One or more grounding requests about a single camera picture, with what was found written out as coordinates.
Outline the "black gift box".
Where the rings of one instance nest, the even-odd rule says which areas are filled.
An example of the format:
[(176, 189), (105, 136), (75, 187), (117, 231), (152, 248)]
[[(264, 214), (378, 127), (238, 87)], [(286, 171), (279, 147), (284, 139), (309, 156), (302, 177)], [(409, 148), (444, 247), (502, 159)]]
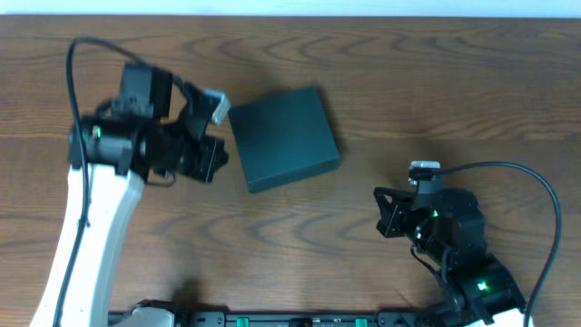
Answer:
[(250, 193), (327, 173), (340, 164), (340, 149), (315, 87), (238, 105), (229, 120)]

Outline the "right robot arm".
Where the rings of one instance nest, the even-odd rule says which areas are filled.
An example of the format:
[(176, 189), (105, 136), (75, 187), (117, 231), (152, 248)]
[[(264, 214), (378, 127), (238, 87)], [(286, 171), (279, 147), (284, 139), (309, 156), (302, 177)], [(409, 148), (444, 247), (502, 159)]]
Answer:
[(508, 312), (525, 313), (526, 301), (509, 270), (487, 251), (486, 220), (470, 191), (421, 181), (416, 192), (374, 189), (386, 238), (411, 241), (414, 258), (436, 278), (444, 302), (420, 313), (416, 326), (499, 326)]

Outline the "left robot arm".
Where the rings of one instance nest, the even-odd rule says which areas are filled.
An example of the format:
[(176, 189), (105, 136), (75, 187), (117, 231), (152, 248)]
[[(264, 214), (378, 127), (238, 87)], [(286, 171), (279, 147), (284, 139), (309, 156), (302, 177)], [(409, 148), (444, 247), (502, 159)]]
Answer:
[(119, 94), (69, 133), (67, 206), (33, 326), (106, 326), (127, 227), (150, 173), (210, 183), (228, 162), (205, 133), (231, 107), (155, 66), (128, 63)]

